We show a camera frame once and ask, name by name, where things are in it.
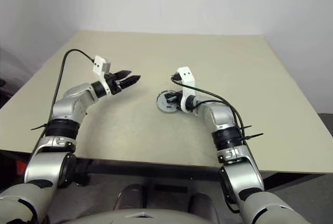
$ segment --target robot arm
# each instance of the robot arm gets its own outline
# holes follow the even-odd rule
[[[110,63],[96,56],[93,71],[99,81],[69,89],[53,107],[52,118],[27,165],[24,183],[0,194],[0,223],[42,222],[58,188],[67,187],[75,168],[76,136],[88,107],[135,84],[131,71],[109,73]]]
[[[188,67],[179,68],[172,80],[195,87]],[[223,164],[220,175],[225,201],[231,211],[240,213],[245,224],[308,223],[276,195],[264,192],[258,167],[229,106],[196,96],[195,90],[187,87],[178,92],[162,92],[157,105],[163,112],[181,110],[203,119],[212,133],[217,159]],[[239,211],[233,210],[231,204],[236,204]]]

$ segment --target gray floor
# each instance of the gray floor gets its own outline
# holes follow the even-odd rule
[[[333,115],[321,114],[325,125],[333,134]],[[217,182],[145,178],[122,175],[92,175],[86,187],[72,184],[59,190],[49,210],[52,224],[112,210],[121,190],[132,183],[141,183],[153,189],[153,185],[188,187],[187,193],[148,191],[148,208],[187,210],[194,192],[208,194],[214,201],[221,222],[242,223],[239,215],[232,214],[225,206],[221,186]],[[324,175],[301,184],[274,191],[281,199],[313,224],[333,223],[333,175]]]

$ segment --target beige table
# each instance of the beige table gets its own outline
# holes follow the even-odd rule
[[[0,149],[31,152],[54,93],[65,51],[79,48],[112,62],[111,71],[142,78],[88,109],[76,155],[92,159],[219,166],[204,123],[182,112],[164,114],[156,97],[178,67],[189,66],[200,88],[225,97],[240,112],[262,171],[333,173],[333,139],[261,36],[78,32],[0,110]],[[60,86],[92,83],[92,64],[68,58]]]

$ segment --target circular base plate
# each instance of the circular base plate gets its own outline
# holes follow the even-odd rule
[[[160,93],[157,97],[157,107],[162,112],[165,113],[174,113],[177,111],[177,104],[176,103],[168,103],[165,98],[165,94],[167,93],[175,93],[173,90],[165,90]]]

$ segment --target white bracket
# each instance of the white bracket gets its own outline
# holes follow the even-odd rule
[[[108,83],[105,81],[104,75],[110,73],[110,67],[110,62],[106,62],[106,60],[100,56],[95,56],[93,71],[97,75],[100,83],[103,85],[107,97],[111,96],[111,90]]]
[[[177,69],[177,73],[181,76],[183,85],[195,87],[195,79],[189,67],[180,67]],[[183,87],[183,96],[181,100],[181,109],[183,112],[190,113],[186,109],[185,103],[186,99],[191,95],[195,96],[196,91],[190,88]]]

